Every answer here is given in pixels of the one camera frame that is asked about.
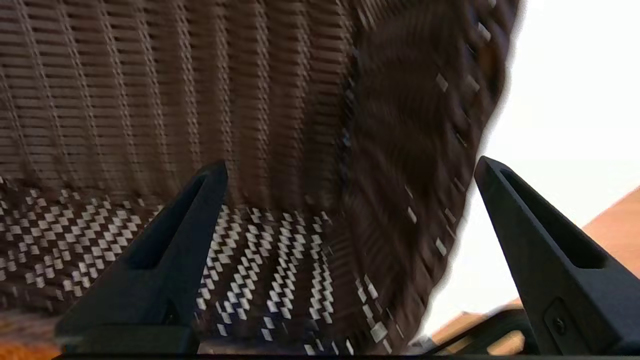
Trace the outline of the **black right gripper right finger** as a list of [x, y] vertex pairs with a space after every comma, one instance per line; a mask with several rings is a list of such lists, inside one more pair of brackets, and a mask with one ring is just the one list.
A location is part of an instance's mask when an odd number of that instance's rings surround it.
[[474, 178], [540, 353], [638, 356], [637, 276], [502, 162]]

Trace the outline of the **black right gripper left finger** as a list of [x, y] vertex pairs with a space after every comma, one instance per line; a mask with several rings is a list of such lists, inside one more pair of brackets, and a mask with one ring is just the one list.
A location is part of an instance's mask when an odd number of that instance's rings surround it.
[[227, 189], [201, 168], [55, 325], [64, 353], [196, 353], [196, 298]]

